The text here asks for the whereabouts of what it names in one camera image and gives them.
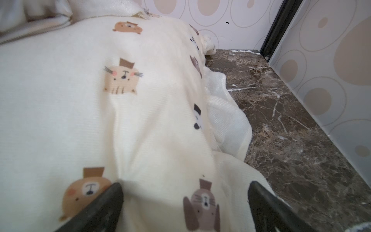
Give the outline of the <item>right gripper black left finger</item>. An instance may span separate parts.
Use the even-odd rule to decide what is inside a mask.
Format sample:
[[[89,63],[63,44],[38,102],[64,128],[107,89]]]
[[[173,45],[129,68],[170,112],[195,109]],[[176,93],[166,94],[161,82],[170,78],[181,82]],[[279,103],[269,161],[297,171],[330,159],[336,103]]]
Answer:
[[[56,232],[114,232],[123,203],[122,186],[114,183]]]

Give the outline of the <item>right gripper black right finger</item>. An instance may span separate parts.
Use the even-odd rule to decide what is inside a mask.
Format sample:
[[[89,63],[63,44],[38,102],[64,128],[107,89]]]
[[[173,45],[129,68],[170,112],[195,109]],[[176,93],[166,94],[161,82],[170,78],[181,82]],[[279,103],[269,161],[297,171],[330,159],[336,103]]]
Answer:
[[[251,182],[247,197],[257,232],[316,231],[257,181]]]

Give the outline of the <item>cream animal print pillow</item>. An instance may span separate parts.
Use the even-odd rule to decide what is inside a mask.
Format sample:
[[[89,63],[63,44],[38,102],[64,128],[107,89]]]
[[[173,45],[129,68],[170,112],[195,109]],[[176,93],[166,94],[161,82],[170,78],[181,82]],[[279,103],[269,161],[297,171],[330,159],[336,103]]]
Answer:
[[[98,17],[1,45],[1,231],[51,232],[114,183],[118,232],[253,232],[252,128],[171,17]]]

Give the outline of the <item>white bear print pillow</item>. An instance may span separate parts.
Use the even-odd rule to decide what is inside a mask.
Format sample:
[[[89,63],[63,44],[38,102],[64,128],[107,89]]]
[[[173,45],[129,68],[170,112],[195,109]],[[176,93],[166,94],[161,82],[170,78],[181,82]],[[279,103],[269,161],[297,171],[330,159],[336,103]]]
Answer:
[[[1,1],[1,44],[103,16],[149,18],[135,1]]]

